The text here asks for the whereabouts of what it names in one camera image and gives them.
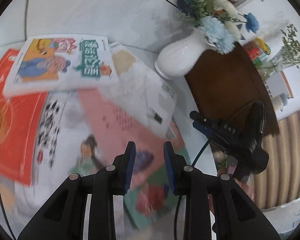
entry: white ceramic vase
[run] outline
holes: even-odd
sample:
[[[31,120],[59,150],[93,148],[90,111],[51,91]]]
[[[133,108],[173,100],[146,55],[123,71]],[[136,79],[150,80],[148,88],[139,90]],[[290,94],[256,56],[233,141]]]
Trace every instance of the white ceramic vase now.
[[[184,76],[207,49],[216,50],[199,30],[194,29],[190,36],[169,44],[160,52],[155,69],[165,79]]]

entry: screw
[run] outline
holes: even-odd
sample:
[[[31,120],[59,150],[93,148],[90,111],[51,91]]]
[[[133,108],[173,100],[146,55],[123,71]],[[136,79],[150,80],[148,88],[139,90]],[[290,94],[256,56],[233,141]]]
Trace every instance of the screw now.
[[[192,168],[192,166],[190,166],[190,165],[184,166],[183,169],[184,169],[185,171],[187,171],[187,172],[193,171],[193,168]]]
[[[76,180],[79,177],[79,175],[77,173],[72,173],[69,178],[70,180]]]
[[[105,168],[107,171],[114,171],[115,170],[115,166],[114,165],[108,165]]]
[[[220,178],[221,178],[222,180],[229,180],[229,179],[230,179],[230,176],[229,176],[228,174],[224,173],[224,174],[221,174]]]

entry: vase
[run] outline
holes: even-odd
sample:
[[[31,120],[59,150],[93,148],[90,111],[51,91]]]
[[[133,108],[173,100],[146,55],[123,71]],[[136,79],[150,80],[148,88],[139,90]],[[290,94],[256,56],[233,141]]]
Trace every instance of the vase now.
[[[166,46],[155,62],[155,69],[165,79],[186,75],[207,49],[216,50],[205,35],[194,29],[192,34]]]
[[[284,58],[282,56],[283,50],[284,47],[282,47],[280,51],[269,62],[263,64],[260,67],[257,67],[257,70],[261,75],[263,81],[267,80],[267,78],[273,75],[274,73],[280,72],[285,68],[293,66],[292,64],[284,61]]]

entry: vase base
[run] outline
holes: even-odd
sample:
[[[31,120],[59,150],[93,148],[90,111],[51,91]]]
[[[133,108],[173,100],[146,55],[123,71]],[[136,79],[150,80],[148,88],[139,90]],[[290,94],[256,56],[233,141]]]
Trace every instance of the vase base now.
[[[159,67],[157,66],[157,61],[155,61],[155,63],[154,63],[154,68],[155,68],[155,70],[157,71],[157,73],[158,73],[161,77],[163,77],[164,79],[167,79],[167,80],[172,80],[172,77],[169,77],[169,76],[165,75],[165,74],[159,69]]]

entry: pink book cover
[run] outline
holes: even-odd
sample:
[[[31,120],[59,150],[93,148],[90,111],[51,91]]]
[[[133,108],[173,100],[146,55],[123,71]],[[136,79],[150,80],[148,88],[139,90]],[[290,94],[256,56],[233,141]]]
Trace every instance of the pink book cover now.
[[[169,139],[155,136],[150,130],[115,104],[104,101],[98,90],[77,92],[93,135],[108,163],[123,154],[129,141],[136,144],[137,154],[131,189],[143,184],[163,163],[163,144],[172,142],[175,152],[184,147],[176,125],[171,122]]]

